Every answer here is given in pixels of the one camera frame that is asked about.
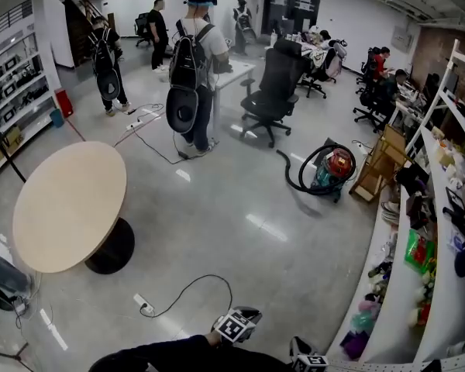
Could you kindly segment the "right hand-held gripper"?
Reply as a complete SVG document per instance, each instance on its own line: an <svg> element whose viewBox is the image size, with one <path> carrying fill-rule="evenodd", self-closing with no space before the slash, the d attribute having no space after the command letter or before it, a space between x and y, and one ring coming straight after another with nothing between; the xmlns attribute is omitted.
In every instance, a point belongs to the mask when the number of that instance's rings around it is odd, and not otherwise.
<svg viewBox="0 0 465 372"><path fill-rule="evenodd" d="M308 340L294 336L290 341L289 357L294 372L326 372L329 361L320 355Z"/></svg>

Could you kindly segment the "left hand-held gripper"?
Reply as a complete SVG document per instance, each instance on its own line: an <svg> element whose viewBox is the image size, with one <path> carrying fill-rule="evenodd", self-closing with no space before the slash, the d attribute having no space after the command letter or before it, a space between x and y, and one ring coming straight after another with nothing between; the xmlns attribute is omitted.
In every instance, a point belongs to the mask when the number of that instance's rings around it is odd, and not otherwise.
<svg viewBox="0 0 465 372"><path fill-rule="evenodd" d="M261 319L258 309L235 306L215 320L212 332L221 336L221 343L243 343L251 337Z"/></svg>

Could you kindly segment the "person's left forearm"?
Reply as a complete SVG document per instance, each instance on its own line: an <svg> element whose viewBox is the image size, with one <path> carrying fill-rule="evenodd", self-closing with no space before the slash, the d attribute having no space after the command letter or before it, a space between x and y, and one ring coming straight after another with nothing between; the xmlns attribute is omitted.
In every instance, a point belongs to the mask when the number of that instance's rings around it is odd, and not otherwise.
<svg viewBox="0 0 465 372"><path fill-rule="evenodd" d="M220 343L221 336L214 331L137 346L102 357L88 372L178 372L188 367L203 367Z"/></svg>

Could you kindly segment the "red and teal vacuum cleaner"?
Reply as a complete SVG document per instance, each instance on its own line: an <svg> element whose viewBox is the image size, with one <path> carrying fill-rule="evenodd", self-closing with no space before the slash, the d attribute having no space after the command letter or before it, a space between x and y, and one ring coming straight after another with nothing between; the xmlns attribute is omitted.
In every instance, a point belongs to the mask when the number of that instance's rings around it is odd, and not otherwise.
<svg viewBox="0 0 465 372"><path fill-rule="evenodd" d="M326 148L315 159L315 176L311 189L324 188L334 203L341 198L343 185L351 178L355 167L354 155L346 148Z"/></svg>

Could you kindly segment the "person's black clothed body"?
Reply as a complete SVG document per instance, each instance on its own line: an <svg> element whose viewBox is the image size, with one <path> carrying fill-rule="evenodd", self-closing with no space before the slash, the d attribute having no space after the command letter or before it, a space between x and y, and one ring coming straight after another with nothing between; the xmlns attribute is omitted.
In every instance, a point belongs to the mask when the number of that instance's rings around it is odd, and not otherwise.
<svg viewBox="0 0 465 372"><path fill-rule="evenodd" d="M233 346L207 350L189 368L193 372L292 372L275 357Z"/></svg>

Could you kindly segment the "white shelf unit with toys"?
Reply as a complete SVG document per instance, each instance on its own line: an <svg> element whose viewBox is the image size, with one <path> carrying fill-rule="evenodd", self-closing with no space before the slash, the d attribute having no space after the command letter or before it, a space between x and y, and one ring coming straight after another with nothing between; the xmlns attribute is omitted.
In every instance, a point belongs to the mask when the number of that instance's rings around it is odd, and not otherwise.
<svg viewBox="0 0 465 372"><path fill-rule="evenodd" d="M455 40L450 54L446 72L440 87L451 75L453 64L465 63L465 55L460 52L460 41ZM445 169L439 166L435 153L439 150L439 141L433 140L432 134L426 131L425 124L419 127L426 156L432 175L434 191L434 206L436 213L446 207L446 179ZM418 363L432 360L434 356L446 358L447 345L465 338L465 277L461 278L454 272L456 254L446 245L446 235L450 234L453 224L450 219L438 216L439 236L439 277L438 289L432 296L432 315L425 324L424 333L414 336L412 328L408 328L406 318L412 311L412 289L420 284L419 273L414 273L404 261L405 255L405 229L410 228L405 222L404 211L400 215L398 227L398 245L392 267L391 283L384 298L384 305L377 317L377 322L369 341L357 362L353 364L377 363L382 367L392 364ZM350 312L357 309L357 295L363 295L363 281L360 280L352 303L339 331L328 350L328 358L338 363L350 362L349 356L343 355L342 347L344 333L350 327Z"/></svg>

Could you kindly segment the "green packet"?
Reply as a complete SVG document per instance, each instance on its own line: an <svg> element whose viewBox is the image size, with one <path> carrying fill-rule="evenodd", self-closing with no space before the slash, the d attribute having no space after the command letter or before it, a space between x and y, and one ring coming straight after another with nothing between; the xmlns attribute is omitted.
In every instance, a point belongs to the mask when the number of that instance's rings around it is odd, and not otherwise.
<svg viewBox="0 0 465 372"><path fill-rule="evenodd" d="M408 242L405 248L404 262L413 270L424 274L429 261L434 258L436 243L425 238L415 229L408 231Z"/></svg>

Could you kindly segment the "round beige table black base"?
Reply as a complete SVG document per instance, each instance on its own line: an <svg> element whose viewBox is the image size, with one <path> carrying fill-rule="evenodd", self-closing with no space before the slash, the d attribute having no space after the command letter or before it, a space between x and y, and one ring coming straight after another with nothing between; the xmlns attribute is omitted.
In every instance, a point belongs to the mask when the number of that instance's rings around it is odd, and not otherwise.
<svg viewBox="0 0 465 372"><path fill-rule="evenodd" d="M21 260L44 274L80 263L97 274L124 268L135 249L133 229L120 216L126 187L125 162L106 143L73 143L50 155L15 204L12 234Z"/></svg>

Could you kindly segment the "wooden rack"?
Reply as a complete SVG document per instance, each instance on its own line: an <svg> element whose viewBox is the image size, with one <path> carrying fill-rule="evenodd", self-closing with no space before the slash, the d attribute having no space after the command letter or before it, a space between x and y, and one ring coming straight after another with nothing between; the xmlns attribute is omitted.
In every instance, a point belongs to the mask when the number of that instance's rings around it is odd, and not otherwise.
<svg viewBox="0 0 465 372"><path fill-rule="evenodd" d="M349 190L366 202L372 202L394 181L395 174L410 162L405 152L405 138L392 126L386 125Z"/></svg>

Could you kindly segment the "white rectangular desk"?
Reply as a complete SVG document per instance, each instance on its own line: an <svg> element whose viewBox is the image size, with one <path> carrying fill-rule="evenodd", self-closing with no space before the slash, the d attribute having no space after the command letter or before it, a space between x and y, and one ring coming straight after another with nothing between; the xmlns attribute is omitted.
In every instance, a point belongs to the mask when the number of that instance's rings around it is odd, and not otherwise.
<svg viewBox="0 0 465 372"><path fill-rule="evenodd" d="M231 60L232 72L219 74L215 85L214 98L212 103L212 140L219 143L220 114L221 114L221 91L232 83L242 79L253 77L255 64L243 63L238 60Z"/></svg>

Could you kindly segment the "black mesh office chair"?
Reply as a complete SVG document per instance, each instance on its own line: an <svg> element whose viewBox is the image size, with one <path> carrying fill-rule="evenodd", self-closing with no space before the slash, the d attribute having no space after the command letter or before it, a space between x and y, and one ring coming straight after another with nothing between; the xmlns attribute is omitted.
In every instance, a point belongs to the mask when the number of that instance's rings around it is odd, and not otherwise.
<svg viewBox="0 0 465 372"><path fill-rule="evenodd" d="M246 88L246 97L240 105L245 110L242 119L253 119L256 123L243 128L241 136L259 127L264 127L270 137L268 146L274 148L275 139L272 129L283 129L286 135L291 128L282 120L292 115L299 97L295 89L304 72L305 61L301 55L301 44L281 39L269 48L265 56L265 68L259 89L251 90L254 79L240 83Z"/></svg>

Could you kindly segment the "black bag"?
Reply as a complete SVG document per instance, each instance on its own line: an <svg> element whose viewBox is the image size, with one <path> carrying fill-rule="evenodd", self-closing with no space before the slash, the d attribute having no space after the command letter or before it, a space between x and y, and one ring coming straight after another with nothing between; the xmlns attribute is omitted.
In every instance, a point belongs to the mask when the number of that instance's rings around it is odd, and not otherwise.
<svg viewBox="0 0 465 372"><path fill-rule="evenodd" d="M213 71L215 74L225 74L233 72L233 66L229 59L220 60L217 56L213 57Z"/></svg>

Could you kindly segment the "pink backpack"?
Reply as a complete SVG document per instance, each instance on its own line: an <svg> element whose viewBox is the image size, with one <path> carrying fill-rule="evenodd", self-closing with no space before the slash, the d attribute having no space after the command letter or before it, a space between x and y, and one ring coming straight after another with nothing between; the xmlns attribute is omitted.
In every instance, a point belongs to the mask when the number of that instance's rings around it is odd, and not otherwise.
<svg viewBox="0 0 465 372"><path fill-rule="evenodd" d="M330 65L326 69L326 74L333 80L341 73L343 68L343 61L346 59L345 49L334 49L335 55L331 60Z"/></svg>

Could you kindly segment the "red box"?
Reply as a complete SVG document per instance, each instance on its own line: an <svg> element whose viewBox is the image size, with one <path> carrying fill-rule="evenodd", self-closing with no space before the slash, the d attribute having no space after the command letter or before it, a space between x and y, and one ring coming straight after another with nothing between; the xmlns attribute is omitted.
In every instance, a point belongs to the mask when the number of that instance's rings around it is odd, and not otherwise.
<svg viewBox="0 0 465 372"><path fill-rule="evenodd" d="M64 118L69 118L74 114L74 108L69 99L67 92L63 88L59 88L55 91L59 109L62 111Z"/></svg>

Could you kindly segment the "cluttered white desk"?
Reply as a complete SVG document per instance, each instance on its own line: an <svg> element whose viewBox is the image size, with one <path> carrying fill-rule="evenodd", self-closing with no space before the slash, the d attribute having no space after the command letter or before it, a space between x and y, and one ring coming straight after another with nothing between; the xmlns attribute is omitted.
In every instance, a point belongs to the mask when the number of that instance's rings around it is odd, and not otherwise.
<svg viewBox="0 0 465 372"><path fill-rule="evenodd" d="M279 44L282 53L297 52L300 50L301 57L310 58L325 57L329 50L322 50L319 48L321 43L320 33L316 26L313 26L307 33L296 33L292 35L285 35L284 37L278 37L276 43L272 46L266 47L266 56L273 50L276 52L274 47Z"/></svg>

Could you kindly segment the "white shelf unit with devices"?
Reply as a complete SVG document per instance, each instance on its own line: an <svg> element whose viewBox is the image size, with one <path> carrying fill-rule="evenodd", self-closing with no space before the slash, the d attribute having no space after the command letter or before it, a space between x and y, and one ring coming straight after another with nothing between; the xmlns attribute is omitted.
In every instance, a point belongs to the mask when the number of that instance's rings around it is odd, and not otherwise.
<svg viewBox="0 0 465 372"><path fill-rule="evenodd" d="M0 170L30 141L52 124L58 108L50 80L32 30L20 31L0 45Z"/></svg>

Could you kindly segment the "dark double door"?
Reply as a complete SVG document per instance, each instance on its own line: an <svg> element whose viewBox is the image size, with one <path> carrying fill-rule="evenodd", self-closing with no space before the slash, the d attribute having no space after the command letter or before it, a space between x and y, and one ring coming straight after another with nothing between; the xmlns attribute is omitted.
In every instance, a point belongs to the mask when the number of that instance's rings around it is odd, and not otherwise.
<svg viewBox="0 0 465 372"><path fill-rule="evenodd" d="M262 34L303 33L318 24L321 0L264 0Z"/></svg>

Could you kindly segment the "dark wooden staircase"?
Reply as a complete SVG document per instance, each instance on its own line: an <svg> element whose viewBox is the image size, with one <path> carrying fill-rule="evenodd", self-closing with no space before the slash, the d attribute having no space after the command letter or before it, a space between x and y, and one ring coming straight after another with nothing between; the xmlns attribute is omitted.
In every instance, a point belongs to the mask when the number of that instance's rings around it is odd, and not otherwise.
<svg viewBox="0 0 465 372"><path fill-rule="evenodd" d="M92 20L102 16L90 0L64 0L67 32L75 67L88 60L88 36L92 32Z"/></svg>

